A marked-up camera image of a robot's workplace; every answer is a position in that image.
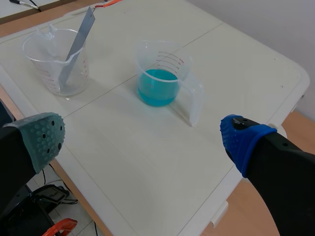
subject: measuring cup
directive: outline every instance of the measuring cup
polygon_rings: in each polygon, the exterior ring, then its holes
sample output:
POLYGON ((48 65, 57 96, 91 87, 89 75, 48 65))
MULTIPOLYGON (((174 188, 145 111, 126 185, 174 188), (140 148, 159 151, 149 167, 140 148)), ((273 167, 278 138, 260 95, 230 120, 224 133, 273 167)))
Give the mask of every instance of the measuring cup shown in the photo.
POLYGON ((89 81, 84 46, 69 55, 77 31, 57 29, 52 24, 48 30, 44 33, 37 29, 24 41, 23 52, 50 92, 64 96, 77 94, 86 88, 89 81))
POLYGON ((189 121, 194 126, 202 110, 203 86, 190 71, 191 57, 179 44, 142 41, 137 48, 138 93, 152 106, 165 106, 181 87, 191 94, 189 121))

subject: white wall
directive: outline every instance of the white wall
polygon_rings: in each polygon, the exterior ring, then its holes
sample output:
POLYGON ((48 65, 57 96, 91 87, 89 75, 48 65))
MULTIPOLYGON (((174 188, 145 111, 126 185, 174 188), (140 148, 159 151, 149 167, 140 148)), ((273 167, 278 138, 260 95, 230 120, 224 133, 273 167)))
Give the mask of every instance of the white wall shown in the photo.
POLYGON ((311 85, 297 109, 315 120, 315 0, 188 0, 300 64, 311 85))

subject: measuring cup with blue liquid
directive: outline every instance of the measuring cup with blue liquid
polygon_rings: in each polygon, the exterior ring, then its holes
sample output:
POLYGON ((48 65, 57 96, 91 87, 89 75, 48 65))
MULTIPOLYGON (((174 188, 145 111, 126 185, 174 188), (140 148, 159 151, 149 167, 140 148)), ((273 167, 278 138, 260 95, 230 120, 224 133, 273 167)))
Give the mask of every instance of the measuring cup with blue liquid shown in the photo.
POLYGON ((151 106, 173 102, 180 88, 191 94, 189 121, 194 126, 202 110, 203 86, 191 73, 192 59, 179 44, 142 41, 137 48, 138 93, 151 106))

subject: white table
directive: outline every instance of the white table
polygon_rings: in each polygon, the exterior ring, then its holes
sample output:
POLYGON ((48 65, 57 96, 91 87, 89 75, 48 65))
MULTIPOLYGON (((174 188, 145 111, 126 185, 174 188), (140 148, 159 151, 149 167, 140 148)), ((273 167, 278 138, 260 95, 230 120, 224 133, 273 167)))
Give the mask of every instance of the white table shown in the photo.
MULTIPOLYGON (((196 236, 241 180, 221 144, 220 119, 240 114, 279 127, 310 80, 303 68, 184 0, 125 0, 95 11, 87 39, 91 83, 51 94, 22 55, 33 29, 0 42, 0 82, 23 115, 59 113, 57 161, 116 236, 196 236), (134 45, 179 42, 206 93, 191 128, 175 111, 135 93, 134 45)), ((83 15, 53 21, 77 30, 83 15)))

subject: blue liquid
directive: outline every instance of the blue liquid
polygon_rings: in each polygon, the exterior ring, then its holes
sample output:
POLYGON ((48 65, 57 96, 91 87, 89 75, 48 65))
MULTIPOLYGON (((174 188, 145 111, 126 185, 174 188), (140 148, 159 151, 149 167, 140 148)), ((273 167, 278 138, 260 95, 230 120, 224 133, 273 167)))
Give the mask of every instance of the blue liquid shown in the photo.
MULTIPOLYGON (((177 80, 175 75, 166 70, 150 69, 146 72, 161 80, 177 80)), ((178 82, 157 81, 145 74, 142 74, 138 81, 140 97, 145 103, 155 107, 165 106, 174 101, 179 88, 178 82)))

